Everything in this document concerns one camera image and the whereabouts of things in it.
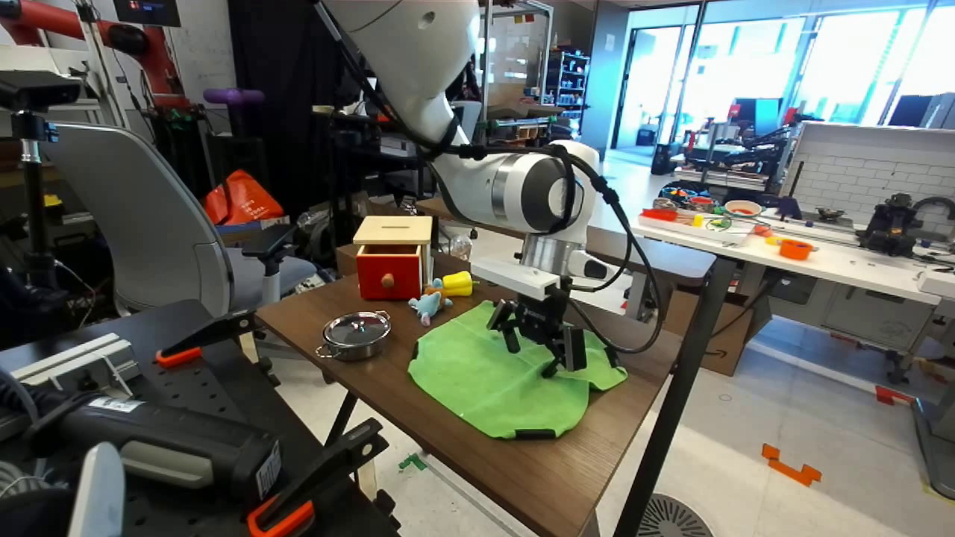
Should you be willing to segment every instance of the small red box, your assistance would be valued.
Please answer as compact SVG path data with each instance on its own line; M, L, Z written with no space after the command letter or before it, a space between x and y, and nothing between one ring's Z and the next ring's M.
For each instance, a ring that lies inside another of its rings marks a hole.
M354 265L363 300L405 300L421 296L423 259L417 245L362 245Z

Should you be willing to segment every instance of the green fabric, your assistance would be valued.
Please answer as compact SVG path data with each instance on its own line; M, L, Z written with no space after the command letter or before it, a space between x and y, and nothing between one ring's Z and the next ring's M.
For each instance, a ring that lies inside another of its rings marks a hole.
M518 336L518 351L511 356L503 333L485 327L490 315L491 303L481 303L426 332L408 373L444 409L491 438L563 436L585 417L591 388L608 391L626 378L594 333L585 333L585 369L542 378L550 350Z

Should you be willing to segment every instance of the gray floor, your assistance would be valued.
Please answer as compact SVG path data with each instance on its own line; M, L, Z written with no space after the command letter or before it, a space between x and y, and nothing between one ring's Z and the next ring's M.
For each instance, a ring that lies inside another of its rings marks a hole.
M630 215L661 185L633 160L612 160L605 172ZM605 211L597 211L594 220L612 227ZM282 382L281 394L315 436L324 436L344 391L324 385L305 359L271 356ZM878 351L860 351L824 332L773 318L748 344L735 375L699 373L655 490L688 503L715 537L951 537L955 503L926 487L911 409L878 403L869 391L806 373L781 359L884 382ZM920 388L943 391L930 378L920 378ZM600 535L614 529L654 420L655 411L642 424L597 508ZM417 457L408 436L384 424L384 438L391 448L376 461L376 481L397 497L402 535L529 535L442 461L405 466L408 457ZM803 487L773 470L760 457L763 444L775 444L787 466L815 466L821 481Z

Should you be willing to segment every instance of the metal bowl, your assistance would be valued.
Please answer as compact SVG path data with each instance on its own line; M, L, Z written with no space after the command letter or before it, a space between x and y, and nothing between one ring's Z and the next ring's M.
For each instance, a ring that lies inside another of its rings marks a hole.
M318 359L367 362L382 356L391 336L391 315L384 309L359 309L336 315L321 332Z

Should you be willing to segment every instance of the gray chair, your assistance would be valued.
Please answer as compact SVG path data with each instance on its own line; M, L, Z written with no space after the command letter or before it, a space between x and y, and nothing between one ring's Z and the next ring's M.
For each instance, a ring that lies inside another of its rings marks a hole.
M112 259L118 309L196 297L211 315L254 309L315 274L285 257L275 276L227 247L176 169L139 136L103 126L56 126L44 144L69 188L91 211Z

